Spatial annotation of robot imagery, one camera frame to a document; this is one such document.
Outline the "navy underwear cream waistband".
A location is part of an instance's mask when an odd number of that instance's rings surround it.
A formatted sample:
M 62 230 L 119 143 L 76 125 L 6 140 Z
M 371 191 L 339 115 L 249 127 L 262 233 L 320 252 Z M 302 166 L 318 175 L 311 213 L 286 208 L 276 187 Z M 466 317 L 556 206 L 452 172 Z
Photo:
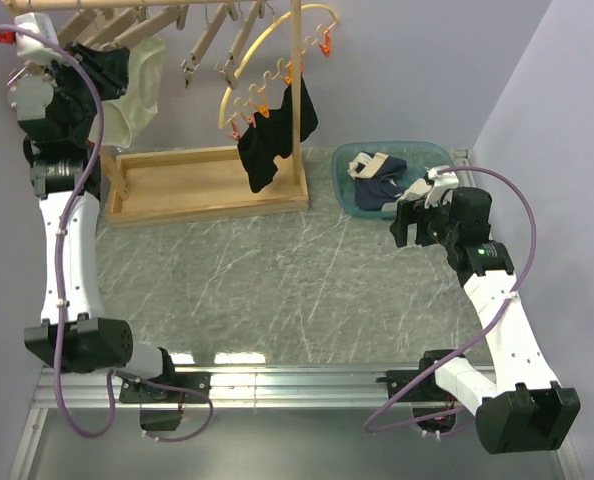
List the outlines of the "navy underwear cream waistband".
M 355 185 L 355 202 L 364 211 L 381 211 L 404 193 L 397 178 L 408 169 L 404 159 L 382 152 L 361 151 L 348 164 L 347 173 Z

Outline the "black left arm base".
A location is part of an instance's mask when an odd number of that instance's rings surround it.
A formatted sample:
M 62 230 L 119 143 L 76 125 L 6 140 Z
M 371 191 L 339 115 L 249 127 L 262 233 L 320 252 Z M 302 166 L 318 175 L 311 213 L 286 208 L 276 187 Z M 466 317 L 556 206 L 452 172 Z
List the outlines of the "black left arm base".
M 181 391 L 164 390 L 125 380 L 119 401 L 124 404 L 206 404 L 211 387 L 211 374 L 205 371 L 177 373 L 172 385 Z

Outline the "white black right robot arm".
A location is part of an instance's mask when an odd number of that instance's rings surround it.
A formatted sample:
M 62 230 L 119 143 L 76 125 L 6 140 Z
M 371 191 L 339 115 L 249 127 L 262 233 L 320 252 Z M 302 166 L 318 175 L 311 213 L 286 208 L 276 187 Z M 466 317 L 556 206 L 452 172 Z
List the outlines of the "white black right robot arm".
M 416 245 L 446 250 L 481 323 L 495 377 L 480 373 L 464 348 L 427 351 L 417 379 L 394 397 L 416 388 L 432 400 L 451 395 L 474 416 L 480 443 L 490 454 L 557 450 L 581 401 L 574 388 L 560 384 L 538 346 L 508 250 L 491 237 L 491 206 L 491 195 L 473 187 L 458 187 L 434 205 L 424 199 L 398 203 L 390 227 L 397 246 L 406 245 L 408 228 L 415 226 Z

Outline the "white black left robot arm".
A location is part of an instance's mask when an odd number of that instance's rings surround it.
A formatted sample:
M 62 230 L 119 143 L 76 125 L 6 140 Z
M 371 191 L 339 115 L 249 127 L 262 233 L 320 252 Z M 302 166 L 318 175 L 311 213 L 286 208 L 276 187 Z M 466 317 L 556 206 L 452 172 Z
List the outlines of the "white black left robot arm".
M 40 324 L 25 330 L 25 346 L 52 368 L 55 400 L 67 422 L 74 419 L 65 402 L 64 376 L 103 372 L 108 390 L 119 377 L 139 402 L 175 404 L 172 419 L 144 418 L 144 434 L 174 430 L 185 403 L 213 405 L 207 379 L 193 385 L 166 349 L 136 342 L 127 321 L 107 317 L 97 283 L 103 103 L 125 94 L 130 52 L 61 47 L 20 35 L 17 53 L 45 72 L 23 77 L 9 91 L 25 133 L 23 150 L 46 242 Z

